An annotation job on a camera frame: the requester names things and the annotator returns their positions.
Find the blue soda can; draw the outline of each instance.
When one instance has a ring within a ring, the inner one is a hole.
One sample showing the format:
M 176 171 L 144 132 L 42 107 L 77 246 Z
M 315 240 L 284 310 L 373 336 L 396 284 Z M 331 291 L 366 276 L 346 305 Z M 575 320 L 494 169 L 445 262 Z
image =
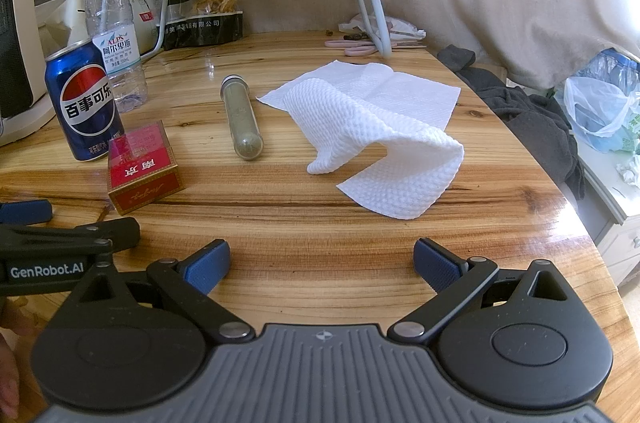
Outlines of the blue soda can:
M 91 38 L 46 59 L 44 81 L 66 140 L 78 161 L 109 152 L 109 141 L 124 134 L 111 94 L 102 53 Z

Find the white paper towel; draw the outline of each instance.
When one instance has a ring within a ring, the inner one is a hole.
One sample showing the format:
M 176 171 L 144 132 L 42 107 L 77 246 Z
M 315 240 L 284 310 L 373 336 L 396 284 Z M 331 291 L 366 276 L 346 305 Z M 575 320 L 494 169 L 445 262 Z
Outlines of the white paper towel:
M 338 188 L 373 212 L 414 219 L 462 163 L 462 145 L 443 132 L 459 94 L 383 64 L 336 61 L 258 99 L 288 112 L 316 147 L 310 174 L 333 172 L 372 143 L 385 145 L 385 158 Z

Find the water bottle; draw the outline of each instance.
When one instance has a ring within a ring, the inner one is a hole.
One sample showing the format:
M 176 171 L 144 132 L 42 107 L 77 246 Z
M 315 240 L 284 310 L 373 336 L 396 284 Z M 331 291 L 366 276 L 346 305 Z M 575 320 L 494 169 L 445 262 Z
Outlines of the water bottle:
M 85 0 L 86 28 L 102 53 L 120 113 L 146 101 L 145 73 L 129 0 Z

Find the wooden tabletop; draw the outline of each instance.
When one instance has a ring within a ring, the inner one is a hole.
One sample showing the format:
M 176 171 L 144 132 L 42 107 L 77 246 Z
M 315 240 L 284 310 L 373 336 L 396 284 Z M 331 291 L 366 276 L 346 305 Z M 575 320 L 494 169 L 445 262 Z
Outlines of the wooden tabletop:
M 614 368 L 598 402 L 615 421 L 640 413 L 640 353 L 620 296 L 572 207 L 511 132 L 467 86 L 422 50 L 394 53 L 389 65 L 462 88 L 447 133 L 465 160 L 442 197 L 420 218 L 399 221 L 365 210 L 335 185 L 385 154 L 371 146 L 344 167 L 306 173 L 316 157 L 289 115 L 254 101 L 265 149 L 254 162 L 234 153 L 220 82 L 238 73 L 251 96 L 335 60 L 324 34 L 255 35 L 234 44 L 163 53 L 146 64 L 149 101 L 123 116 L 127 129 L 162 119 L 186 190 L 133 216 L 138 247 L 117 254 L 121 270 L 159 257 L 182 259 L 215 238 L 232 249 L 232 269 L 212 298 L 260 330 L 266 322 L 390 323 L 423 304 L 433 291 L 414 272 L 412 248 L 431 237 L 460 257 L 489 257 L 526 269 L 552 259 L 609 337 Z M 105 159 L 76 162 L 57 120 L 0 148 L 0 201 L 50 199 L 51 226 L 117 217 L 106 191 Z M 63 294 L 21 299 L 40 324 Z M 17 343 L 23 372 L 20 421 L 45 405 L 28 374 L 31 342 Z

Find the human hand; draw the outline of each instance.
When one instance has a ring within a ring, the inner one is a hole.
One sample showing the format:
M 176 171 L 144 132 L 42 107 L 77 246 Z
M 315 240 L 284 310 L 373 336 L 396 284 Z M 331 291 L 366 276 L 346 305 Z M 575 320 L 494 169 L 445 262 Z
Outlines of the human hand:
M 0 327 L 11 329 L 21 337 L 34 334 L 35 324 L 26 317 L 20 309 L 11 301 L 4 302 L 0 312 Z M 0 410 L 11 418 L 18 417 L 18 405 L 20 403 L 18 386 L 20 376 L 15 362 L 14 352 L 9 347 L 4 336 L 0 335 Z

